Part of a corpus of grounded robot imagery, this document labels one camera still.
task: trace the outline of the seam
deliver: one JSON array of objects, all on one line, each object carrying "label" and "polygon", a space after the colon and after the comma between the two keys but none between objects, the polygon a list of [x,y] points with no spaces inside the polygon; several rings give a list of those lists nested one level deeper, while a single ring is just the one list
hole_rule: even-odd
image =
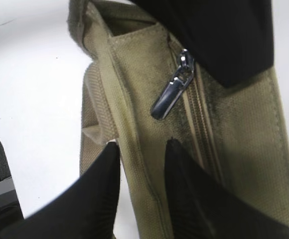
[{"label": "seam", "polygon": [[[117,60],[117,55],[115,53],[115,46],[113,46],[112,44],[109,43],[109,46],[113,49],[110,51],[110,56],[112,57],[112,62],[118,62]],[[122,73],[120,72],[119,70],[119,67],[118,66],[114,66],[114,70],[117,74],[117,78],[119,79],[119,84],[120,84],[120,87],[121,87],[121,91],[123,92],[123,97],[124,97],[124,101],[125,101],[125,104],[127,106],[127,109],[130,109],[131,113],[134,115],[134,110],[133,110],[133,107],[132,107],[132,102],[130,102],[130,93],[128,90],[126,90],[126,87],[124,86],[126,83],[125,83],[125,80],[123,80],[123,77],[122,77]],[[136,137],[136,142],[134,142],[135,144],[135,147],[138,148],[138,149],[141,149],[140,147],[140,140],[139,140],[139,136],[137,133],[135,133],[135,137]],[[137,150],[135,151],[138,158],[139,158],[139,161],[140,161],[140,164],[141,164],[141,169],[140,171],[143,172],[144,174],[144,178],[145,178],[145,182],[146,182],[146,186],[147,186],[147,189],[150,193],[150,195],[152,196],[152,199],[153,201],[155,201],[155,204],[158,208],[158,215],[159,215],[159,219],[160,219],[160,227],[162,229],[162,233],[164,235],[164,238],[168,238],[167,237],[167,228],[166,228],[166,225],[165,225],[165,220],[163,219],[163,210],[162,210],[162,203],[161,203],[161,199],[160,197],[158,196],[158,194],[155,192],[154,190],[154,187],[152,186],[151,184],[151,180],[150,180],[150,177],[148,175],[148,168],[144,162],[144,157],[143,157],[143,154],[142,153],[139,153],[137,152]]]},{"label": "seam", "polygon": [[156,23],[155,25],[148,26],[140,30],[136,30],[119,36],[112,36],[109,38],[109,41],[114,44],[120,44],[127,40],[132,40],[135,37],[141,37],[145,34],[153,35],[156,34],[157,32],[164,32],[164,31],[165,31],[164,28],[159,23]]},{"label": "seam", "polygon": [[282,159],[283,159],[283,162],[284,162],[284,165],[285,165],[285,162],[289,162],[289,159],[286,157],[286,154],[285,154],[285,151],[283,150],[283,135],[282,135],[282,130],[281,130],[281,120],[280,120],[280,117],[279,117],[279,114],[278,114],[278,103],[277,101],[279,99],[277,99],[277,96],[274,92],[274,81],[273,81],[273,78],[271,77],[270,75],[270,72],[271,70],[267,70],[266,71],[266,77],[269,78],[269,85],[270,85],[270,96],[271,96],[271,100],[272,100],[272,105],[273,105],[273,111],[274,111],[274,115],[275,115],[275,127],[276,127],[276,130],[277,130],[277,133],[278,133],[278,144],[279,144],[279,148],[280,148],[280,153],[282,155]]}]

